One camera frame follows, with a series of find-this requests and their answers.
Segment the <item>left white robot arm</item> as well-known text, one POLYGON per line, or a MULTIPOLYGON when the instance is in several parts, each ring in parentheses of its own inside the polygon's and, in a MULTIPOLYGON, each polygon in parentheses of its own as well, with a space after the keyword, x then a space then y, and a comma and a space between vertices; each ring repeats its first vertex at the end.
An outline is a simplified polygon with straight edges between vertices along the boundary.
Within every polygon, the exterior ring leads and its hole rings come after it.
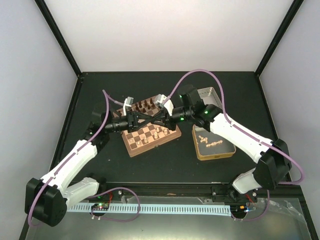
POLYGON ((135 132, 151 121, 152 117, 139 111, 128 110, 124 115, 110 111, 106 105, 92 112, 92 119, 73 149, 51 171, 39 179, 31 178, 25 189, 24 211, 28 225, 37 219, 51 227, 64 218, 67 210, 88 197, 103 199, 106 185, 93 177, 85 177, 71 185, 80 170, 108 143, 110 133, 135 132))

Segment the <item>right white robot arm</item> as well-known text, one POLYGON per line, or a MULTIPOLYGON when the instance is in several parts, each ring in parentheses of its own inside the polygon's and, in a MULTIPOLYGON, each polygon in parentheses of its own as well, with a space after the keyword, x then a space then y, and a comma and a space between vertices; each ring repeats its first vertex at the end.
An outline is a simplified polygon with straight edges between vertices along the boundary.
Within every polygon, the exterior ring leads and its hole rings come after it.
POLYGON ((230 200, 238 202, 254 189, 274 190, 282 182, 292 168, 285 141, 262 137, 230 119, 221 107, 206 104, 192 85, 183 86, 179 97, 183 105, 174 107, 169 97, 158 94, 154 104, 160 111, 153 120, 160 121, 166 128, 173 130, 178 123, 190 121, 197 127, 229 141, 256 164, 253 169, 233 180, 232 186, 227 189, 230 200))

